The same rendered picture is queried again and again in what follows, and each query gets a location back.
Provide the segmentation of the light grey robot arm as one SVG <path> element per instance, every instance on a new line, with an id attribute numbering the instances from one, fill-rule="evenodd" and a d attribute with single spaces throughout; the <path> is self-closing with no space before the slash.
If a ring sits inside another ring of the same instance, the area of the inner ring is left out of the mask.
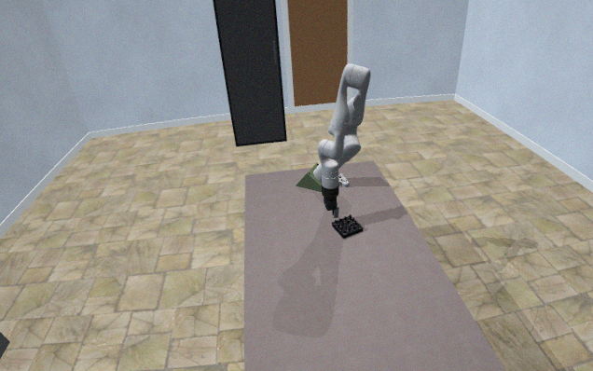
<path id="1" fill-rule="evenodd" d="M 335 142 L 322 140 L 318 144 L 318 156 L 321 163 L 313 174 L 320 182 L 322 182 L 322 175 L 328 179 L 338 177 L 338 169 L 361 150 L 357 127 L 364 118 L 365 97 L 370 75 L 368 68 L 351 63 L 347 64 L 343 70 L 335 111 L 328 128 L 328 132 L 335 137 Z M 359 90 L 348 102 L 347 87 Z M 355 128 L 355 126 L 357 127 Z"/>

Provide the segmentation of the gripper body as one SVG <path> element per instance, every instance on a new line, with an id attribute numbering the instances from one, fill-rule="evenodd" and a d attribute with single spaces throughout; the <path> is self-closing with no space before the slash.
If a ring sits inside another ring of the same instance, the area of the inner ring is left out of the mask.
<path id="1" fill-rule="evenodd" d="M 349 187 L 349 182 L 344 174 L 340 174 L 333 179 L 325 178 L 322 175 L 321 186 L 322 195 L 324 196 L 324 205 L 328 211 L 332 211 L 337 208 L 338 187 Z"/>

